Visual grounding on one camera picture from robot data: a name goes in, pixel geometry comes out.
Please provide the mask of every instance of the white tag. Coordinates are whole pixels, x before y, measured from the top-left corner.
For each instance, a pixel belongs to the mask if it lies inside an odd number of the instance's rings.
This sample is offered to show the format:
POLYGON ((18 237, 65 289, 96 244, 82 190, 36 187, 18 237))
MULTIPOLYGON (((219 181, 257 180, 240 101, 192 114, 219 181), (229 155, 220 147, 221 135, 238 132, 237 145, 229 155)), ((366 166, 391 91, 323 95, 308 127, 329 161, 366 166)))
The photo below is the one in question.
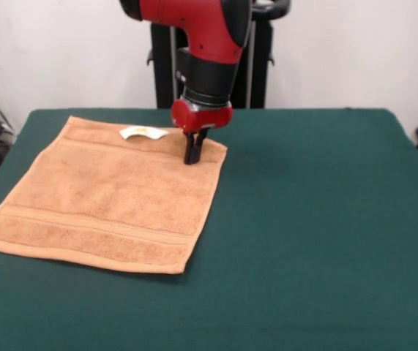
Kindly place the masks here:
POLYGON ((144 126, 131 126, 126 129, 119 131, 119 134, 124 138, 127 139, 132 137, 133 135, 142 135, 144 137, 149 137, 153 140, 158 140, 161 137, 164 137, 168 134, 167 131, 154 128, 154 127, 144 127, 144 126))

